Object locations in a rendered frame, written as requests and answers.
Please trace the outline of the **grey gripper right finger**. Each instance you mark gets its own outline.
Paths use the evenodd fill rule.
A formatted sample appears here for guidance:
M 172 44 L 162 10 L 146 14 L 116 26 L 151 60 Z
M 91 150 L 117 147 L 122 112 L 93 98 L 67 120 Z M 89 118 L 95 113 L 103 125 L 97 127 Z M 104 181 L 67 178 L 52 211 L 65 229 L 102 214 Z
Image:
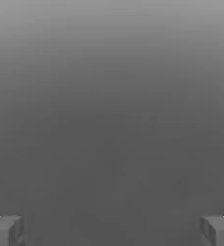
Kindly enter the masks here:
M 224 216 L 201 216 L 200 236 L 203 246 L 224 246 Z

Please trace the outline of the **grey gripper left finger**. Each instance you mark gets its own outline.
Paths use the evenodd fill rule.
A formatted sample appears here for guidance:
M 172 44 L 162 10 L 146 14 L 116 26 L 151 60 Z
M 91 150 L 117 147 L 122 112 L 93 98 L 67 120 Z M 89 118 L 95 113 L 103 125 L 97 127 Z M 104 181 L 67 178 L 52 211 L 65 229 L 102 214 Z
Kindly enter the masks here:
M 22 216 L 0 216 L 0 246 L 25 246 Z

